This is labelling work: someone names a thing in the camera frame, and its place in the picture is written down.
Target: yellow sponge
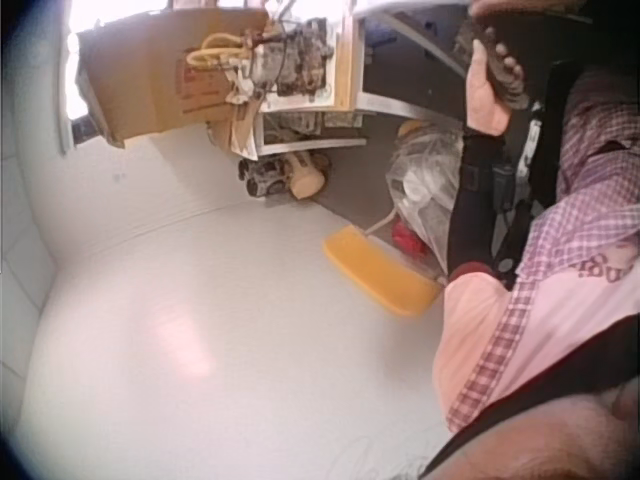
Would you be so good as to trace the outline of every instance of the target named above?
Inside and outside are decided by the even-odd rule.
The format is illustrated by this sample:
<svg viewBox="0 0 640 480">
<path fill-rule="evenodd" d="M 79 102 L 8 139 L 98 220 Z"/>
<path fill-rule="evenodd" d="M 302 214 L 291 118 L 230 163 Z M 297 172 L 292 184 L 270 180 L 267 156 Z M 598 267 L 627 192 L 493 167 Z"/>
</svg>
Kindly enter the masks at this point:
<svg viewBox="0 0 640 480">
<path fill-rule="evenodd" d="M 350 225 L 325 240 L 327 256 L 354 282 L 397 315 L 427 310 L 442 287 L 401 265 Z"/>
</svg>

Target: red object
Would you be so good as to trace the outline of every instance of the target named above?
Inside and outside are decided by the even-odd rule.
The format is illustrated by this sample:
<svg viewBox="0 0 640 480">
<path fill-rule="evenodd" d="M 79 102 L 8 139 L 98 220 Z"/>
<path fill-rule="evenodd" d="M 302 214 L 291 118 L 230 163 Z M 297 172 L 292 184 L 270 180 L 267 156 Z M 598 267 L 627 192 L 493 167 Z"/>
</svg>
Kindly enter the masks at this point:
<svg viewBox="0 0 640 480">
<path fill-rule="evenodd" d="M 414 259 L 422 260 L 429 254 L 429 247 L 422 241 L 416 232 L 411 230 L 399 219 L 391 232 L 393 244 L 404 254 Z"/>
</svg>

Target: checkered fabric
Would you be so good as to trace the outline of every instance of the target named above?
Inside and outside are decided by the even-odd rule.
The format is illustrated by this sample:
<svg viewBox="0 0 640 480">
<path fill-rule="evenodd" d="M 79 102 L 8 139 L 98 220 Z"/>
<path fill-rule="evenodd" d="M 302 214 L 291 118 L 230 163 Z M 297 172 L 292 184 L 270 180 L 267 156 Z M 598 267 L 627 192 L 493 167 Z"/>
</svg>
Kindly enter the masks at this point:
<svg viewBox="0 0 640 480">
<path fill-rule="evenodd" d="M 633 82 L 627 81 L 590 70 L 571 91 L 565 109 L 558 203 L 531 227 L 510 303 L 447 414 L 453 432 L 487 406 L 526 332 L 539 283 L 622 239 L 638 239 L 640 116 Z M 625 149 L 598 154 L 610 141 Z"/>
</svg>

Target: yellow hose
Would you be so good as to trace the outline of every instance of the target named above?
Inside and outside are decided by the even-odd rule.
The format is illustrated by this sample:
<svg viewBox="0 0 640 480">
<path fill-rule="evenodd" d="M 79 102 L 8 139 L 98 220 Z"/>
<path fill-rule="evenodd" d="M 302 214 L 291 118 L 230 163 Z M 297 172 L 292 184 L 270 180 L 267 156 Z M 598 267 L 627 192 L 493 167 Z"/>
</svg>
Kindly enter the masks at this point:
<svg viewBox="0 0 640 480">
<path fill-rule="evenodd" d="M 209 48 L 214 42 L 222 45 Z M 243 44 L 241 37 L 228 33 L 213 33 L 204 39 L 200 50 L 187 55 L 187 63 L 196 68 L 210 68 L 229 58 L 249 59 L 251 51 Z"/>
</svg>

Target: plastic bag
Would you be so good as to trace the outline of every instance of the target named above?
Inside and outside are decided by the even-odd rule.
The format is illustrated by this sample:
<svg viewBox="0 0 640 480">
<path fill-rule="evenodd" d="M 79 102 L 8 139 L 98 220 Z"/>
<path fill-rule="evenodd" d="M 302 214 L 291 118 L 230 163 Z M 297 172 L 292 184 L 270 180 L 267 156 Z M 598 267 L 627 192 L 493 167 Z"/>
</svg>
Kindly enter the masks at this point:
<svg viewBox="0 0 640 480">
<path fill-rule="evenodd" d="M 396 209 L 433 251 L 444 273 L 461 157 L 461 131 L 424 124 L 398 140 L 387 173 Z"/>
</svg>

